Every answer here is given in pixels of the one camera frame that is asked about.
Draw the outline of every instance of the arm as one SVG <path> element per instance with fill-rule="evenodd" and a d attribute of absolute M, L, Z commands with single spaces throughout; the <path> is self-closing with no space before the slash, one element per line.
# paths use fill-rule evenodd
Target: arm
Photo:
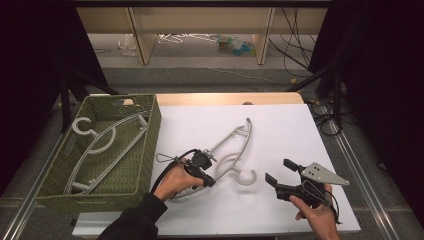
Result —
<path fill-rule="evenodd" d="M 325 184 L 325 190 L 331 193 L 331 185 Z M 299 221 L 305 217 L 318 239 L 340 239 L 340 235 L 336 228 L 336 219 L 334 217 L 334 213 L 329 207 L 321 204 L 319 207 L 313 209 L 306 205 L 302 199 L 293 195 L 290 196 L 290 202 L 292 202 L 293 205 L 299 209 L 299 212 L 296 215 L 296 220 Z"/>
<path fill-rule="evenodd" d="M 164 202 L 191 186 L 202 184 L 202 179 L 190 176 L 181 164 L 176 165 L 166 174 L 153 194 L 144 195 L 136 208 L 124 210 L 98 239 L 155 239 L 158 234 L 155 223 L 168 209 Z"/>

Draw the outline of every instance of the floor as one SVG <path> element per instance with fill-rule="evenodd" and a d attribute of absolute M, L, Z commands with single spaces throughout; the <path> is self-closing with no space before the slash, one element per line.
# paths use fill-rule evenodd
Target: floor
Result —
<path fill-rule="evenodd" d="M 227 36 L 246 43 L 252 42 L 248 35 Z M 310 75 L 299 64 L 308 64 L 300 49 L 287 46 L 284 42 L 283 38 L 289 40 L 290 36 L 273 35 L 271 40 L 295 61 L 284 58 L 276 47 L 269 45 L 264 65 L 258 65 L 251 53 L 236 56 L 228 50 L 219 49 L 217 43 L 210 41 L 215 39 L 216 34 L 173 36 L 162 40 L 158 37 L 153 56 L 149 64 L 144 66 L 139 64 L 137 56 L 126 56 L 123 49 L 119 48 L 125 44 L 125 35 L 93 34 L 89 37 L 109 85 L 126 93 L 284 91 L 293 82 L 302 81 Z M 302 47 L 312 51 L 316 36 L 300 37 Z M 305 53 L 310 58 L 311 52 Z M 313 83 L 300 91 L 305 100 L 315 99 L 314 89 L 317 84 Z M 100 93 L 98 89 L 89 91 Z M 331 102 L 325 100 L 323 103 L 331 105 Z M 311 107 L 313 115 L 322 114 L 323 111 L 323 107 Z M 347 102 L 343 104 L 343 111 L 350 112 Z M 33 183 L 37 181 L 38 173 L 42 171 L 60 136 L 60 123 L 58 101 L 52 108 L 51 118 L 32 154 L 23 162 L 0 198 L 2 236 L 6 236 L 9 224 L 16 220 L 20 206 L 29 201 L 26 197 L 33 191 Z M 342 238 L 424 239 L 422 227 L 390 175 L 377 166 L 379 158 L 361 126 L 356 124 L 354 115 L 344 116 L 342 124 L 343 131 L 338 136 L 326 134 L 334 128 L 331 124 L 324 126 L 321 131 L 336 172 L 347 179 L 353 179 L 353 184 L 346 187 L 345 192 L 362 230 L 343 233 Z M 23 220 L 22 231 L 17 231 L 19 239 L 78 239 L 72 236 L 77 215 L 58 214 L 36 203 L 29 211 L 32 214 Z M 278 239 L 314 239 L 314 236 L 284 235 Z"/>

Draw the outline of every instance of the basket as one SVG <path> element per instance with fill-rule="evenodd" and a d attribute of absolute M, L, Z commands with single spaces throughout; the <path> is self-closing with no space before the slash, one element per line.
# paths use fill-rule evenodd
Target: basket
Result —
<path fill-rule="evenodd" d="M 75 165 L 94 139 L 92 135 L 80 135 L 70 128 L 44 176 L 35 199 L 48 208 L 66 213 L 122 211 L 137 206 L 143 195 L 149 191 L 159 135 L 161 114 L 156 96 L 89 96 L 84 99 L 75 118 L 87 117 L 91 120 L 79 122 L 78 128 L 81 131 L 91 129 L 101 133 L 117 121 L 146 110 L 150 110 L 150 113 L 144 118 L 148 123 L 144 135 L 89 194 L 64 194 Z M 109 132 L 91 149 L 105 146 L 112 138 L 112 131 Z M 75 181 L 87 183 L 90 179 L 98 177 L 139 132 L 138 121 L 117 126 L 115 140 L 110 147 L 99 154 L 88 154 Z"/>

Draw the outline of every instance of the white tabletop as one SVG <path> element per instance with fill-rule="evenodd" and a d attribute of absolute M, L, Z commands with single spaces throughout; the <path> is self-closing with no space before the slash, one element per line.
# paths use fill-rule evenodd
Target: white tabletop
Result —
<path fill-rule="evenodd" d="M 169 156 L 179 156 L 193 148 L 211 149 L 250 118 L 251 139 L 237 166 L 242 170 L 242 178 L 250 178 L 250 170 L 255 170 L 258 178 L 254 184 L 242 186 L 236 182 L 235 173 L 229 172 L 212 188 L 168 200 L 169 209 L 156 223 L 159 236 L 276 236 L 311 232 L 307 221 L 294 219 L 297 209 L 290 202 L 278 200 L 274 188 L 265 182 L 267 172 L 279 183 L 300 184 L 299 174 L 284 167 L 284 158 L 303 166 L 317 162 L 335 172 L 307 105 L 161 106 L 160 110 L 162 123 L 156 153 Z M 241 136 L 232 137 L 214 156 L 219 160 L 240 151 L 244 140 Z M 167 163 L 155 161 L 152 184 L 166 166 Z M 214 167 L 215 163 L 206 171 L 211 176 L 215 175 Z M 343 188 L 333 186 L 333 194 L 343 223 L 337 226 L 338 230 L 359 231 Z M 82 213 L 73 235 L 96 237 L 119 215 Z"/>

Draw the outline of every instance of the black sleeve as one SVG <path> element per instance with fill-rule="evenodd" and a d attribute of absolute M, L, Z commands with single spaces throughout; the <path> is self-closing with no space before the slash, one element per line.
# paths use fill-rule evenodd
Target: black sleeve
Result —
<path fill-rule="evenodd" d="M 100 234 L 98 240 L 156 239 L 158 228 L 155 223 L 167 209 L 155 195 L 147 193 L 140 205 L 124 210 L 121 216 Z"/>

